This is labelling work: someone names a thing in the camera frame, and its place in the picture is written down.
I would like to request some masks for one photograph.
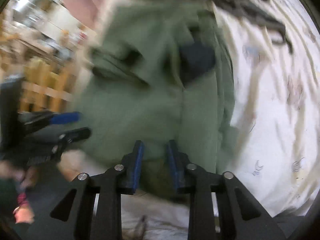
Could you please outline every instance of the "black tool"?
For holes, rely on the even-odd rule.
[[[59,161],[68,144],[90,137],[83,127],[44,138],[40,129],[52,124],[76,122],[79,113],[56,114],[50,111],[18,113],[23,77],[10,76],[0,86],[0,159],[27,168],[48,161]]]

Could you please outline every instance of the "white bedsheet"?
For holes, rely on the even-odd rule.
[[[92,42],[100,42],[98,37],[103,37],[114,7],[129,2],[105,1]],[[286,45],[272,45],[271,37],[277,33],[213,5],[232,57],[236,104],[231,125],[239,131],[234,156],[228,163],[219,162],[217,169],[232,171],[270,215],[283,211],[304,215],[319,190],[320,35],[298,0],[254,2],[285,23],[293,54]],[[88,75],[84,69],[80,72],[78,91]],[[89,174],[94,173],[91,165]],[[148,239],[187,238],[186,207],[148,195],[123,196],[122,200],[126,232],[132,232],[146,214]]]

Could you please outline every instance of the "blue gripper pad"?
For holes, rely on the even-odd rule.
[[[180,193],[186,187],[185,167],[190,163],[189,158],[185,153],[178,151],[174,140],[170,140],[167,144],[167,158],[173,186]]]
[[[133,195],[139,186],[144,144],[136,141],[132,153],[123,156],[121,164],[126,169],[126,175],[120,180],[122,194]]]
[[[80,119],[79,112],[55,114],[50,119],[50,124],[66,124],[66,123],[71,123],[71,122],[78,122],[79,119]]]

